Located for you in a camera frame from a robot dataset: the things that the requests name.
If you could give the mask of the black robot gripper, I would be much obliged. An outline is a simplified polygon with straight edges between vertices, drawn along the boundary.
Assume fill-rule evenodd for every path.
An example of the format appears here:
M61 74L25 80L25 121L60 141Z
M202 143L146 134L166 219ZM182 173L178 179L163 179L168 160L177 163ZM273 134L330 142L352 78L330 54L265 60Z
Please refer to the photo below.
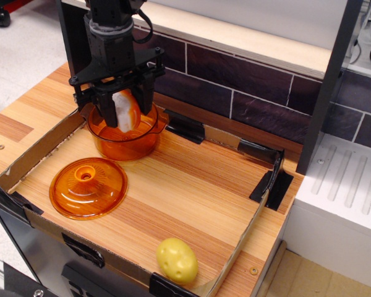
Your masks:
M84 62L77 63L69 79L78 107L94 104L106 125L117 127L113 94L129 90L142 114L147 115L152 109L155 79L164 74L164 49L135 49L134 45L149 41L153 32L136 40L131 17L121 25L104 26L92 15L84 15L82 27L85 33L79 45L86 46L88 54Z

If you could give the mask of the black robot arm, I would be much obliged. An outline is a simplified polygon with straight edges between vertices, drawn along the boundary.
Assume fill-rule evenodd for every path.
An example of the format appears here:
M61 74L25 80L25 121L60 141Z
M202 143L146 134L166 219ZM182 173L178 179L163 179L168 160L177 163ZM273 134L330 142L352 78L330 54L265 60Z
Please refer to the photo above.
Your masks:
M128 90L143 114L152 109L155 79L164 75L163 49L134 49L134 44L146 43L133 36L133 15L151 24L142 12L143 1L87 1L89 12L84 17L91 61L69 80L75 90L75 100L82 110L93 103L110 127L118 127L119 111L113 97Z

